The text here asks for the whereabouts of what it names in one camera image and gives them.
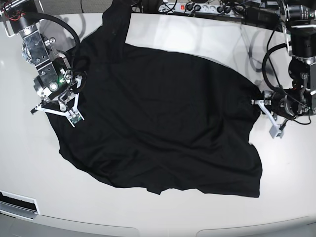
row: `white tabletop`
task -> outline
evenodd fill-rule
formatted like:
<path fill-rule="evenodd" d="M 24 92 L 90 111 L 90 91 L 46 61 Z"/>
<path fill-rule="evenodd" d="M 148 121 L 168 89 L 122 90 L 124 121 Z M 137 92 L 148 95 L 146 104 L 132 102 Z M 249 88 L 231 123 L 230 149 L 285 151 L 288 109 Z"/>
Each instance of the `white tabletop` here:
<path fill-rule="evenodd" d="M 63 15 L 81 39 L 102 24 L 101 14 Z M 41 23 L 60 49 L 71 39 L 54 24 Z M 126 42 L 213 59 L 243 74 L 261 89 L 261 67 L 271 31 L 236 23 L 181 16 L 133 14 Z M 284 42 L 277 33 L 272 45 Z M 77 170 L 58 153 L 58 139 L 44 113 L 31 115 L 40 99 L 34 67 L 21 57 L 22 39 L 7 38 L 0 25 L 0 190 L 36 198 L 42 215 L 110 226 L 133 227 L 140 236 L 195 236 L 201 230 L 262 225 L 300 217 L 316 220 L 316 155 L 312 125 L 288 123 L 283 139 L 269 135 L 260 118 L 250 134 L 263 166 L 259 198 L 170 189 L 118 189 Z M 290 58 L 273 59 L 283 84 Z"/>

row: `black hose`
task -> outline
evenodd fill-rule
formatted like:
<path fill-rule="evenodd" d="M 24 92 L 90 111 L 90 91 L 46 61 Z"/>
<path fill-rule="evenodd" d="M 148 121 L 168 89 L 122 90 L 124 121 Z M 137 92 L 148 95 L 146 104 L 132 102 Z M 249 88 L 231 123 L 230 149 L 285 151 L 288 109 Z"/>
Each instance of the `black hose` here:
<path fill-rule="evenodd" d="M 56 24 L 62 26 L 63 28 L 65 28 L 67 31 L 69 31 L 69 33 L 74 37 L 74 40 L 75 40 L 75 43 L 76 43 L 75 49 L 73 51 L 73 56 L 75 56 L 75 53 L 79 49 L 80 39 L 79 39 L 79 36 L 77 35 L 77 33 L 74 31 L 74 29 L 70 25 L 68 25 L 63 20 L 58 19 L 57 17 L 51 16 L 51 15 L 47 15 L 47 14 L 44 14 L 44 13 L 26 12 L 23 17 L 25 17 L 27 19 L 37 19 L 37 20 L 43 19 L 43 20 L 52 21 L 52 22 L 55 22 Z"/>
<path fill-rule="evenodd" d="M 269 49 L 269 51 L 266 53 L 263 61 L 262 61 L 262 74 L 263 74 L 263 79 L 265 80 L 265 83 L 267 84 L 267 86 L 273 90 L 274 92 L 276 93 L 280 93 L 280 94 L 285 94 L 285 91 L 282 89 L 282 88 L 278 88 L 278 87 L 275 87 L 271 84 L 271 82 L 269 81 L 268 79 L 268 76 L 267 76 L 267 69 L 266 69 L 266 66 L 267 66 L 267 61 L 270 57 L 270 55 L 279 50 L 279 49 L 282 49 L 282 48 L 286 48 L 286 44 L 285 43 L 282 43 L 282 44 L 279 44 L 277 46 L 274 46 L 272 47 L 271 49 Z"/>

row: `black cloth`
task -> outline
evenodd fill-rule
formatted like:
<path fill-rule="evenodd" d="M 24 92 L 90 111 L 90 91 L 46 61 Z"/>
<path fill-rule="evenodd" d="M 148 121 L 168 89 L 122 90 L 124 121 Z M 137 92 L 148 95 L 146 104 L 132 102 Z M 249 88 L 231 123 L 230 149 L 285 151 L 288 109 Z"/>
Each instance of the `black cloth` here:
<path fill-rule="evenodd" d="M 258 197 L 262 166 L 248 140 L 259 89 L 209 60 L 126 44 L 130 16 L 114 0 L 81 43 L 85 121 L 48 114 L 60 154 L 114 187 Z"/>

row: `metal bracket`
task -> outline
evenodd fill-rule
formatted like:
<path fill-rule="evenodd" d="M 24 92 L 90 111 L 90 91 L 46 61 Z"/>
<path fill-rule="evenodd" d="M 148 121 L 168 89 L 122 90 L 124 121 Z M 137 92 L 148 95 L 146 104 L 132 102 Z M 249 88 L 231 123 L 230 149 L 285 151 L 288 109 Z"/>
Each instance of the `metal bracket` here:
<path fill-rule="evenodd" d="M 270 113 L 270 111 L 266 108 L 266 102 L 264 100 L 255 100 L 252 101 L 253 105 L 259 105 L 260 109 L 269 117 L 269 120 L 272 123 L 272 128 L 270 129 L 269 133 L 272 136 L 273 139 L 275 139 L 276 137 L 280 137 L 282 138 L 284 135 L 283 130 L 280 130 L 281 125 L 277 124 L 277 122 L 275 121 L 275 118 L 273 117 L 273 115 Z"/>
<path fill-rule="evenodd" d="M 77 88 L 79 88 L 81 86 L 81 78 L 78 77 L 76 78 L 77 80 Z M 41 106 L 41 104 L 38 104 L 37 106 L 35 106 L 34 110 L 36 111 L 42 111 L 45 113 L 50 113 L 50 114 L 54 114 L 54 115 L 59 115 L 59 116 L 64 116 L 68 119 L 68 121 L 70 122 L 70 124 L 75 127 L 75 124 L 81 120 L 84 120 L 84 117 L 82 116 L 82 114 L 80 113 L 80 111 L 78 110 L 78 101 L 79 101 L 79 94 L 77 94 L 75 96 L 75 103 L 74 106 L 66 112 L 61 112 L 61 111 L 56 111 L 56 110 L 51 110 L 51 109 L 46 109 L 43 108 Z"/>

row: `power strip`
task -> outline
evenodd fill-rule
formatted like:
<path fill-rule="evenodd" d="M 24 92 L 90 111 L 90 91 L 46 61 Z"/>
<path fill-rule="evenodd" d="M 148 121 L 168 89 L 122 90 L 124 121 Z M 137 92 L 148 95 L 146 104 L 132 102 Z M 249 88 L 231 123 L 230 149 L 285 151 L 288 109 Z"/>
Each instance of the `power strip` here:
<path fill-rule="evenodd" d="M 190 14 L 192 11 L 188 11 L 186 10 L 186 3 L 177 3 L 176 6 L 174 7 L 174 3 L 170 2 L 170 3 L 163 3 L 160 8 L 159 8 L 159 12 L 169 12 L 173 7 L 174 9 L 172 11 L 170 11 L 169 13 L 187 13 Z M 196 11 L 194 12 L 194 14 L 212 14 L 212 15 L 221 15 L 221 16 L 228 16 L 228 17 L 232 17 L 232 18 L 242 18 L 242 16 L 235 14 L 234 11 L 230 11 L 229 13 L 222 13 L 222 12 L 218 12 L 218 8 L 221 7 L 220 5 L 212 5 L 212 4 L 198 4 L 196 3 L 196 5 L 200 5 L 201 10 L 200 11 Z"/>

